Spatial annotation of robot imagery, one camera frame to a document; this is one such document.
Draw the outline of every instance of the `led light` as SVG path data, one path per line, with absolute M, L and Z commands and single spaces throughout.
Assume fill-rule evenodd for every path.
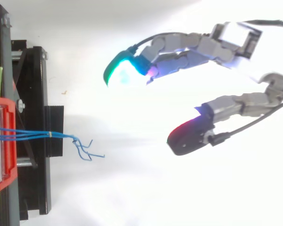
M 140 74 L 128 59 L 124 59 L 111 72 L 108 87 L 140 87 L 145 86 L 149 78 Z

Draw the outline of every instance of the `red plastic holder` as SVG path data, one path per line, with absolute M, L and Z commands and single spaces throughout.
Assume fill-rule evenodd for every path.
M 0 127 L 16 129 L 15 102 L 0 98 Z M 14 135 L 0 130 L 0 135 Z M 15 141 L 0 141 L 0 191 L 17 178 L 17 149 Z

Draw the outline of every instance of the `black frame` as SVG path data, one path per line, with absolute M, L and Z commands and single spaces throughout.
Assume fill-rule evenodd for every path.
M 47 102 L 45 51 L 26 48 L 25 40 L 11 41 L 10 29 L 3 23 L 5 14 L 0 5 L 1 96 L 15 102 L 21 99 L 26 105 L 22 113 L 17 111 L 16 128 L 63 132 L 64 107 L 48 106 Z M 20 60 L 12 61 L 11 50 L 22 51 Z M 17 142 L 17 157 L 29 157 L 32 166 L 18 167 L 18 178 L 0 192 L 0 226 L 18 226 L 20 220 L 28 219 L 28 210 L 49 213 L 50 157 L 62 154 L 62 139 Z

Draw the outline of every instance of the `black metal bracket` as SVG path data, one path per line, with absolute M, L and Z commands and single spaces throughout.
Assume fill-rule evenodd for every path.
M 23 41 L 12 40 L 13 46 L 22 52 L 13 61 L 14 81 L 25 109 L 18 112 L 18 127 L 26 130 L 63 132 L 64 107 L 48 106 L 46 61 L 42 47 L 26 48 Z M 51 210 L 50 157 L 63 155 L 62 139 L 36 139 L 17 143 L 18 157 L 32 157 L 36 168 L 18 168 L 20 219 L 28 218 L 28 210 L 39 210 L 40 215 Z

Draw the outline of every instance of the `wire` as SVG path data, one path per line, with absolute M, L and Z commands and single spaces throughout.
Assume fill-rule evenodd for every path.
M 280 26 L 283 27 L 283 21 L 282 20 L 248 20 L 245 21 L 249 24 L 255 24 L 255 25 L 267 25 L 267 26 Z
M 182 32 L 165 32 L 165 33 L 160 33 L 160 34 L 155 34 L 155 35 L 152 35 L 142 41 L 140 41 L 139 43 L 129 47 L 127 50 L 130 51 L 132 54 L 135 54 L 136 53 L 136 50 L 139 48 L 139 46 L 145 44 L 146 42 L 148 41 L 151 41 L 153 40 L 155 37 L 157 36 L 160 36 L 160 35 L 168 35 L 168 34 L 185 34 L 185 33 L 182 33 Z
M 227 140 L 228 138 L 230 138 L 231 136 L 240 133 L 246 129 L 248 129 L 249 127 L 252 127 L 253 125 L 256 125 L 257 123 L 261 122 L 262 120 L 266 119 L 267 117 L 271 116 L 273 113 L 275 113 L 276 111 L 280 110 L 281 108 L 283 108 L 283 103 L 279 104 L 278 106 L 274 107 L 272 110 L 270 110 L 269 112 L 267 112 L 266 114 L 264 114 L 263 116 L 261 116 L 260 118 L 252 121 L 251 123 L 242 126 L 232 132 L 225 132 L 225 133 L 219 133 L 213 136 L 209 136 L 208 140 L 209 143 L 211 143 L 212 146 L 216 146 L 222 142 L 224 142 L 225 140 Z
M 73 135 L 67 135 L 58 132 L 32 131 L 32 130 L 19 130 L 19 129 L 6 129 L 6 128 L 0 128 L 0 130 L 21 133 L 21 134 L 12 134 L 12 135 L 0 135 L 1 141 L 23 141 L 23 140 L 40 139 L 40 138 L 72 138 L 73 139 L 72 143 L 76 146 L 81 159 L 85 161 L 92 161 L 91 156 L 101 157 L 101 158 L 105 157 L 104 155 L 102 156 L 102 155 L 91 154 L 85 150 L 85 148 L 89 148 L 91 146 L 93 140 L 91 140 L 88 146 L 84 146 L 82 145 L 82 142 L 79 138 Z M 88 159 L 82 157 L 81 151 L 83 151 L 85 154 L 88 155 Z
M 257 123 L 261 122 L 262 120 L 266 119 L 267 117 L 271 116 L 273 113 L 275 113 L 276 111 L 280 110 L 281 108 L 283 108 L 283 103 L 279 104 L 278 106 L 274 107 L 272 110 L 270 110 L 269 112 L 267 112 L 266 114 L 264 114 L 263 116 L 261 116 L 260 118 L 252 121 L 251 123 L 240 127 L 239 129 L 236 129 L 232 132 L 230 132 L 230 136 L 235 135 L 237 133 L 240 133 L 246 129 L 248 129 L 249 127 L 256 125 Z

